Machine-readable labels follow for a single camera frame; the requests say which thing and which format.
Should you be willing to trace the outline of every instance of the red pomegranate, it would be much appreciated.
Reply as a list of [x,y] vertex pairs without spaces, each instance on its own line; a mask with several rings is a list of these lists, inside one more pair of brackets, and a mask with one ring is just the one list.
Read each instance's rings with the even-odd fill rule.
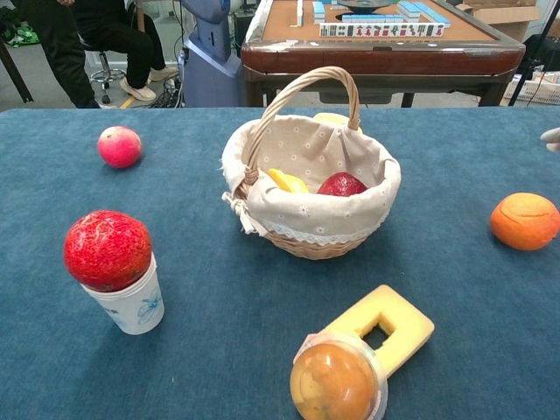
[[318,189],[317,194],[337,195],[348,197],[363,193],[368,188],[354,175],[348,172],[338,172],[331,175]]
[[95,291],[120,291],[150,267],[151,240],[146,226],[127,214],[92,212],[66,234],[64,264],[80,283]]

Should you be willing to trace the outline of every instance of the cardboard box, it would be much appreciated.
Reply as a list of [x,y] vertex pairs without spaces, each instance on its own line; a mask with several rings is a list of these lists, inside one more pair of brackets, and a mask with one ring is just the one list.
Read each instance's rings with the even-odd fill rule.
[[538,9],[535,6],[475,9],[471,5],[458,4],[456,7],[520,42],[524,40],[529,22],[539,18]]
[[560,38],[560,17],[554,19],[547,35],[549,38]]

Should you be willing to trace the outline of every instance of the basket handle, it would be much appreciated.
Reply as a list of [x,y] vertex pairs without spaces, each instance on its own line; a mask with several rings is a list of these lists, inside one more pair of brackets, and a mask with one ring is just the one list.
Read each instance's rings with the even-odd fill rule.
[[291,97],[316,81],[323,79],[336,79],[341,81],[348,92],[349,105],[350,105],[350,120],[348,121],[348,128],[357,130],[360,124],[360,102],[358,98],[358,88],[354,83],[354,79],[345,69],[336,66],[326,66],[316,68],[308,73],[302,74],[297,79],[292,81],[286,86],[280,94],[270,103],[264,110],[262,118],[259,123],[251,130],[249,134],[249,155],[248,167],[245,170],[245,183],[252,186],[258,179],[258,170],[256,168],[256,157],[264,137],[264,132],[269,124],[274,120],[274,117],[284,105],[286,105]]

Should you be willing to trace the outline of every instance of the fabric bow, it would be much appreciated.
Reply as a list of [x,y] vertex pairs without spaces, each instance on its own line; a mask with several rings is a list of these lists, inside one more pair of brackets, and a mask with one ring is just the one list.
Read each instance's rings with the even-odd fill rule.
[[257,232],[260,236],[265,236],[269,231],[264,228],[258,221],[249,216],[247,203],[243,199],[236,199],[231,192],[224,192],[221,199],[228,202],[231,209],[239,216],[239,220],[243,225],[246,234]]

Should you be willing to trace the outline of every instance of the white paper cup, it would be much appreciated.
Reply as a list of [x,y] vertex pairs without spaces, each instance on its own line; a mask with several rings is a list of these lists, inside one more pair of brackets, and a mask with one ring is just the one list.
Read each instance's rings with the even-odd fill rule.
[[150,267],[135,283],[119,291],[101,292],[81,287],[97,301],[127,334],[138,335],[153,329],[164,317],[164,301],[159,289],[156,258],[151,254]]

